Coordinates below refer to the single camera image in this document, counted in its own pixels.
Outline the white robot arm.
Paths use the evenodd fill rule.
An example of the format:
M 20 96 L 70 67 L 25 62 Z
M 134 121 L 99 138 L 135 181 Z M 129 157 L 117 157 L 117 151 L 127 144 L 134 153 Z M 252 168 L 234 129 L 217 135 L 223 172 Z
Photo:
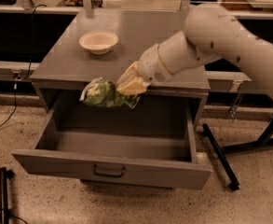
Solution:
M 225 59 L 273 100 L 273 44 L 252 34 L 224 7 L 199 5 L 183 29 L 147 49 L 116 82 L 123 95 L 144 93 L 186 69 Z

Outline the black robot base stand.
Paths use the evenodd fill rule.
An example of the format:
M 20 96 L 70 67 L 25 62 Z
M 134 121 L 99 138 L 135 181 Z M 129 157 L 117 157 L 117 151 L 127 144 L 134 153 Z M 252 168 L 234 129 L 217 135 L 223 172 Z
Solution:
M 241 152 L 251 152 L 257 150 L 269 150 L 273 148 L 273 120 L 270 121 L 266 129 L 262 132 L 257 140 L 227 147 L 220 147 L 218 145 L 211 129 L 206 123 L 202 125 L 202 128 L 203 135 L 209 139 L 215 154 L 225 169 L 225 173 L 229 177 L 230 184 L 228 186 L 233 191 L 239 190 L 239 181 L 225 156 L 229 154 L 238 154 Z

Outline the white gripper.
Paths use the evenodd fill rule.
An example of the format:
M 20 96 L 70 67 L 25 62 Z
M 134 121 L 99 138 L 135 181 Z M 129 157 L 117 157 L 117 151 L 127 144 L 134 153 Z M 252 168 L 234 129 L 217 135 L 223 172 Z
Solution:
M 116 91 L 130 96 L 146 92 L 152 84 L 159 86 L 170 81 L 173 74 L 159 54 L 159 44 L 147 49 L 138 62 L 134 62 L 116 82 Z

